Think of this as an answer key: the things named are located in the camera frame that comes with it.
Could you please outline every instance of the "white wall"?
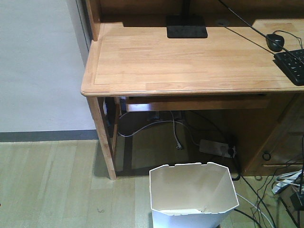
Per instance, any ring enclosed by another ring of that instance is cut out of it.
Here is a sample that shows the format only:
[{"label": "white wall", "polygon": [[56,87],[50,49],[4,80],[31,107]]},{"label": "white wall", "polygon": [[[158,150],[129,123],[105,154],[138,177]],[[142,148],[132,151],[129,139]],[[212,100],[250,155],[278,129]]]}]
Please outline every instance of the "white wall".
[{"label": "white wall", "polygon": [[0,1],[0,132],[94,129],[64,0]]}]

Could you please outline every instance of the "black monitor base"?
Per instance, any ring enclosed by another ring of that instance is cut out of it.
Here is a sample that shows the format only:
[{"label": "black monitor base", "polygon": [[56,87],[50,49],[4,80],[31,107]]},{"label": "black monitor base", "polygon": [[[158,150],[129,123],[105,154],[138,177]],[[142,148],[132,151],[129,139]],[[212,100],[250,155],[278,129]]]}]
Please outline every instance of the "black monitor base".
[{"label": "black monitor base", "polygon": [[207,38],[207,30],[201,16],[167,16],[168,38]]}]

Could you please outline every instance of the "power plug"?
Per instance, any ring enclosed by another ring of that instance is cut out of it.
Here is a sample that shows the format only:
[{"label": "power plug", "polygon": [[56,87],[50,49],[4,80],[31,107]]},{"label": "power plug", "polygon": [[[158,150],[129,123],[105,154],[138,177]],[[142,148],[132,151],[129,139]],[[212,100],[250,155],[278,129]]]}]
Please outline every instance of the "power plug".
[{"label": "power plug", "polygon": [[295,192],[290,197],[290,200],[295,210],[304,210],[304,193],[300,194],[299,192]]}]

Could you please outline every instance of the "desk drawer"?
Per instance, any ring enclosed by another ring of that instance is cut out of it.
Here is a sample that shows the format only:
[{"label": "desk drawer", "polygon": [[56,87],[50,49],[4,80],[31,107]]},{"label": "desk drawer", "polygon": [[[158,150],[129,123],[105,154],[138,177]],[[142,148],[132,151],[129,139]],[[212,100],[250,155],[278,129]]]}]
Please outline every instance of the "desk drawer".
[{"label": "desk drawer", "polygon": [[266,95],[128,97],[128,112],[168,110],[256,109],[266,108],[270,97]]}]

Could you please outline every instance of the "monitor stand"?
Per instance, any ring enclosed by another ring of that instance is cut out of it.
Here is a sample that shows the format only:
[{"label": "monitor stand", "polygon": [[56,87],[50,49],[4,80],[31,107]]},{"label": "monitor stand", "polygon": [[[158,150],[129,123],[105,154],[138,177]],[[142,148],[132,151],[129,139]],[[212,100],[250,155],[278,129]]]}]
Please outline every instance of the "monitor stand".
[{"label": "monitor stand", "polygon": [[190,16],[190,0],[183,0],[180,15],[168,15],[168,38],[207,38],[207,30],[202,16]]}]

